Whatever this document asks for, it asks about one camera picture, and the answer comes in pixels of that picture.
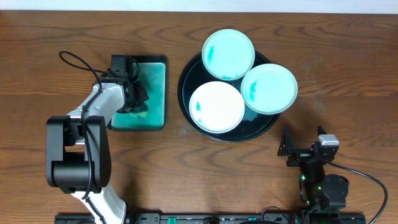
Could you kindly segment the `green yellow sponge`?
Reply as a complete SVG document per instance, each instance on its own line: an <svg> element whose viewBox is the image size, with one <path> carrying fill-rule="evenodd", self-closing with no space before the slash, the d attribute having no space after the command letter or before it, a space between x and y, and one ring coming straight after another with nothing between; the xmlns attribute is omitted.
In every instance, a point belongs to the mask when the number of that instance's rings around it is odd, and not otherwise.
<svg viewBox="0 0 398 224"><path fill-rule="evenodd" d="M148 114L149 107L144 103L140 106L135 107L132 109L129 114L135 117L146 117Z"/></svg>

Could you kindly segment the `white plate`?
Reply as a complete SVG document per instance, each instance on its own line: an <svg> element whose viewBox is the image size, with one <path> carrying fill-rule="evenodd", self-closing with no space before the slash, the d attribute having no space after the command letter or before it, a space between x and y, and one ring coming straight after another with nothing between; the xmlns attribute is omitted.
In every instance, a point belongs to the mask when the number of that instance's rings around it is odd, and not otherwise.
<svg viewBox="0 0 398 224"><path fill-rule="evenodd" d="M208 82L190 97L188 110L193 122L213 134L227 133L243 120L245 103L240 92L226 82Z"/></svg>

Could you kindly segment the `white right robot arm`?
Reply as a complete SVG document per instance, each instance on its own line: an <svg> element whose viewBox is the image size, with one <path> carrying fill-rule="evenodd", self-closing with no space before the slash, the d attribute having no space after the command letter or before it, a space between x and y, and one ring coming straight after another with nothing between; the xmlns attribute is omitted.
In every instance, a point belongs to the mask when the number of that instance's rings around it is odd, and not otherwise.
<svg viewBox="0 0 398 224"><path fill-rule="evenodd" d="M346 206L349 181L337 174L325 174L324 165L335 158L340 142L319 126L318 138L309 148L295 147L287 127L277 155L286 157L288 167L300 169L300 199L308 207L291 215L289 223L341 223L340 210Z"/></svg>

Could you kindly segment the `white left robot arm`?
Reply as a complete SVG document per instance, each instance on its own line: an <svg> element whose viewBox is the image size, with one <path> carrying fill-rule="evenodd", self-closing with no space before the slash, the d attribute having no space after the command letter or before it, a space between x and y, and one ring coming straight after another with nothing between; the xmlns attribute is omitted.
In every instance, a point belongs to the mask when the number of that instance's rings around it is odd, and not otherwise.
<svg viewBox="0 0 398 224"><path fill-rule="evenodd" d="M140 81L98 78L89 97L65 116L46 124L46 179L85 204L95 223L127 223L127 205L111 182L107 126L117 112L148 100Z"/></svg>

